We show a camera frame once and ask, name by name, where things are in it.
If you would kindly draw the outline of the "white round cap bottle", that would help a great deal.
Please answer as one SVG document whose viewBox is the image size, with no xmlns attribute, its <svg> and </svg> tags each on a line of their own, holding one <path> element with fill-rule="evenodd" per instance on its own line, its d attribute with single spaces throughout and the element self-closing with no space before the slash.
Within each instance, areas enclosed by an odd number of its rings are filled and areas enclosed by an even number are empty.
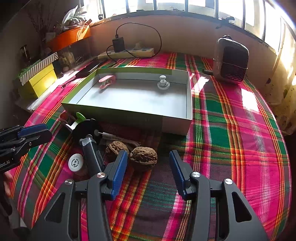
<svg viewBox="0 0 296 241">
<path fill-rule="evenodd" d="M 68 161 L 68 168 L 74 174 L 81 176 L 84 173 L 84 159 L 81 154 L 73 154 Z"/>
</svg>

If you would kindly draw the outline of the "striped gift box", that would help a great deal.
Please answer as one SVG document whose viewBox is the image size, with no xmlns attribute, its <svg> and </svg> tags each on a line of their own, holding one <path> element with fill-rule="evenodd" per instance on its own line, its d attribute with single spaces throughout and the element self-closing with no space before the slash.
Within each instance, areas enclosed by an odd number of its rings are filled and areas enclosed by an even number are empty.
<svg viewBox="0 0 296 241">
<path fill-rule="evenodd" d="M 20 80 L 21 85 L 24 86 L 32 77 L 34 77 L 37 73 L 39 73 L 41 70 L 46 68 L 48 65 L 52 64 L 58 58 L 59 58 L 58 53 L 55 52 L 50 56 L 46 57 L 45 59 L 38 60 L 33 65 L 26 68 L 18 76 L 18 79 Z"/>
</svg>

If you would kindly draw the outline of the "brown walnut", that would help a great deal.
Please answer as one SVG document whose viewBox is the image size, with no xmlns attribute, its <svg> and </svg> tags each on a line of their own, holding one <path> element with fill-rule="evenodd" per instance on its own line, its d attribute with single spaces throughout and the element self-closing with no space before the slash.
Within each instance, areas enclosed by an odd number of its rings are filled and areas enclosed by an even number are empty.
<svg viewBox="0 0 296 241">
<path fill-rule="evenodd" d="M 105 155 L 107 159 L 113 160 L 118 156 L 121 150 L 126 151 L 128 155 L 130 154 L 130 151 L 126 144 L 121 141 L 113 141 L 106 147 Z"/>
<path fill-rule="evenodd" d="M 156 151 L 149 147 L 136 147 L 130 155 L 129 160 L 134 168 L 152 168 L 158 162 Z"/>
</svg>

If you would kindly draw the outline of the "spotted cream curtain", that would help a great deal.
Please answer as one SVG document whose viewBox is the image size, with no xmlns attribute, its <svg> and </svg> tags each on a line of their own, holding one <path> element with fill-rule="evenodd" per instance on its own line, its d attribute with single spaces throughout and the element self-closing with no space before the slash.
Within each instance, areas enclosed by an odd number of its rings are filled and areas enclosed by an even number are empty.
<svg viewBox="0 0 296 241">
<path fill-rule="evenodd" d="M 283 24 L 276 62 L 262 89 L 284 135 L 295 132 L 295 38 L 287 23 Z"/>
</svg>

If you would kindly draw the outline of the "white green shallow box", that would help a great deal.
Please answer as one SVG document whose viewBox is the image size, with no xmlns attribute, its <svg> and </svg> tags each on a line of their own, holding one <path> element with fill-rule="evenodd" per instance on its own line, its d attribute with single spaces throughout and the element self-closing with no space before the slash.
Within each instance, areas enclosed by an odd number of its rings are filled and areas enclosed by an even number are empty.
<svg viewBox="0 0 296 241">
<path fill-rule="evenodd" d="M 100 78 L 115 75 L 116 82 L 100 90 Z M 167 90 L 158 88 L 166 76 Z M 124 126 L 136 126 L 185 136 L 193 120 L 189 73 L 162 68 L 97 69 L 74 87 L 62 101 L 69 114 Z"/>
</svg>

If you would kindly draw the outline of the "pink plastic clip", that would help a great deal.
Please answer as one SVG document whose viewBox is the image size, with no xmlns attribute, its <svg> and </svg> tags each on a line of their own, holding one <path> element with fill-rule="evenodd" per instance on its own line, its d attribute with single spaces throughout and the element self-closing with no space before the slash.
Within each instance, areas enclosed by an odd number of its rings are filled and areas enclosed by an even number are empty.
<svg viewBox="0 0 296 241">
<path fill-rule="evenodd" d="M 106 75 L 105 77 L 100 78 L 98 81 L 100 83 L 99 89 L 104 90 L 110 85 L 116 82 L 115 75 Z"/>
</svg>

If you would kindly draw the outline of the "black charger adapter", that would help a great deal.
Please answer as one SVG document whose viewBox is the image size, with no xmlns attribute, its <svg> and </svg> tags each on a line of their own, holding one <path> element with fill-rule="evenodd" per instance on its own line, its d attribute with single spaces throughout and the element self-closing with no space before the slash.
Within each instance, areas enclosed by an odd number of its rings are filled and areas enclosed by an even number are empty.
<svg viewBox="0 0 296 241">
<path fill-rule="evenodd" d="M 123 37 L 119 37 L 116 35 L 114 39 L 112 39 L 112 44 L 114 48 L 114 52 L 122 52 L 125 50 L 125 42 Z"/>
</svg>

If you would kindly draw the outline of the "silver black space heater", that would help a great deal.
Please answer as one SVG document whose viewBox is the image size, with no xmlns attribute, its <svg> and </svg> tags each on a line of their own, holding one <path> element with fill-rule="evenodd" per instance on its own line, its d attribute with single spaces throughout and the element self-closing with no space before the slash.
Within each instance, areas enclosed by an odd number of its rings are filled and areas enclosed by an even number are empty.
<svg viewBox="0 0 296 241">
<path fill-rule="evenodd" d="M 249 50 L 230 35 L 219 38 L 215 45 L 213 75 L 217 81 L 240 83 L 244 80 Z"/>
</svg>

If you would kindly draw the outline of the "black rectangular device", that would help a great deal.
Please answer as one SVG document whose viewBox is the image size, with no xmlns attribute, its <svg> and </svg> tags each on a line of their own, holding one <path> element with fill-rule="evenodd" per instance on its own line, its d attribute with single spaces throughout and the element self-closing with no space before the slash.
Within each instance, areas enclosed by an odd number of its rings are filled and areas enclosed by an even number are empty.
<svg viewBox="0 0 296 241">
<path fill-rule="evenodd" d="M 86 138 L 81 138 L 79 143 L 82 147 L 89 175 L 94 176 L 99 172 L 104 172 L 105 164 L 92 135 L 87 135 Z"/>
</svg>

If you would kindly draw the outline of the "pink silicone cable holder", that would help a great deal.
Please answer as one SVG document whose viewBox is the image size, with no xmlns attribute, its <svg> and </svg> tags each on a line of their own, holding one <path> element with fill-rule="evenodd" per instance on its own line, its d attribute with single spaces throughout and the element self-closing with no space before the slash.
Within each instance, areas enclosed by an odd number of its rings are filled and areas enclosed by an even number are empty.
<svg viewBox="0 0 296 241">
<path fill-rule="evenodd" d="M 60 113 L 59 117 L 58 117 L 58 120 L 63 124 L 63 125 L 66 125 L 66 124 L 71 124 L 73 122 L 72 120 L 72 116 L 67 113 L 66 111 L 63 111 L 62 113 Z"/>
</svg>

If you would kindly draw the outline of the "potted green plant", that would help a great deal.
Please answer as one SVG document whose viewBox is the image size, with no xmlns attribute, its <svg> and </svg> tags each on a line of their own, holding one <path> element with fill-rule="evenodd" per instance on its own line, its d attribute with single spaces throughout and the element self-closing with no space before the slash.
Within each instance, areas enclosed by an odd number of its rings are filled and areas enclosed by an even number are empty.
<svg viewBox="0 0 296 241">
<path fill-rule="evenodd" d="M 69 10 L 61 23 L 61 30 L 67 31 L 78 27 L 88 26 L 92 23 L 91 15 L 87 6 L 82 6 Z"/>
</svg>

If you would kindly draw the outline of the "white power strip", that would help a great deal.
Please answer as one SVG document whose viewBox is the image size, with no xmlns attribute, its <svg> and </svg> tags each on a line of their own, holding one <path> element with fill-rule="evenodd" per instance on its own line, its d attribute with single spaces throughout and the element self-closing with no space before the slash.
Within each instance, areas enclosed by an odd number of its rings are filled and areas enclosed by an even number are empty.
<svg viewBox="0 0 296 241">
<path fill-rule="evenodd" d="M 97 56 L 98 59 L 120 59 L 120 58 L 132 58 L 132 57 L 152 57 L 154 56 L 154 48 L 141 48 L 141 49 L 128 49 L 121 52 L 115 52 L 114 50 L 108 50 Z"/>
</svg>

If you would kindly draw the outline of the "green white spool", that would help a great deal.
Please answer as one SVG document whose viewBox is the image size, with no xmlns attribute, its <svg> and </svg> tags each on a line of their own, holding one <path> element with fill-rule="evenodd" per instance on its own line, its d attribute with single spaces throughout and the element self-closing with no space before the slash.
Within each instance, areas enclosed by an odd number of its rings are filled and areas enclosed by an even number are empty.
<svg viewBox="0 0 296 241">
<path fill-rule="evenodd" d="M 86 120 L 86 117 L 83 114 L 76 112 L 76 116 L 70 116 L 69 120 L 70 121 L 66 121 L 65 126 L 70 132 L 73 132 L 79 123 Z"/>
</svg>

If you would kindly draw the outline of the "yellow storage box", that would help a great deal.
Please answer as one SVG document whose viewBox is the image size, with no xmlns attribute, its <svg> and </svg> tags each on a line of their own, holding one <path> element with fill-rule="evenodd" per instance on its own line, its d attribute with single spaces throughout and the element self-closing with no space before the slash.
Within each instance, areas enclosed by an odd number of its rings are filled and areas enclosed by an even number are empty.
<svg viewBox="0 0 296 241">
<path fill-rule="evenodd" d="M 19 87 L 18 93 L 23 99 L 39 98 L 56 80 L 54 66 L 50 64 Z"/>
</svg>

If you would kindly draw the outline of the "small white grey knob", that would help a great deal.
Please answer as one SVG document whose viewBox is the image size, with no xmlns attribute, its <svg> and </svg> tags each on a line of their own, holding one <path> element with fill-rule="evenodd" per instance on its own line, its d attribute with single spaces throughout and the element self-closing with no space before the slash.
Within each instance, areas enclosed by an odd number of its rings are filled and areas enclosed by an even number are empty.
<svg viewBox="0 0 296 241">
<path fill-rule="evenodd" d="M 165 75 L 159 77 L 158 88 L 160 90 L 167 90 L 170 87 L 170 83 L 166 80 Z"/>
</svg>

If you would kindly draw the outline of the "orange planter box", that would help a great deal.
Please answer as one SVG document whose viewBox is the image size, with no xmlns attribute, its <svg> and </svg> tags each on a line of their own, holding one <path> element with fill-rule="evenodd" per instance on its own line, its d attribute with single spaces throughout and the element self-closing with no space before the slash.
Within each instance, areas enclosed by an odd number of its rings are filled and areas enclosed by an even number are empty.
<svg viewBox="0 0 296 241">
<path fill-rule="evenodd" d="M 47 47 L 52 52 L 58 52 L 80 40 L 89 38 L 91 30 L 89 26 L 81 26 L 72 30 L 67 30 L 47 43 Z"/>
</svg>

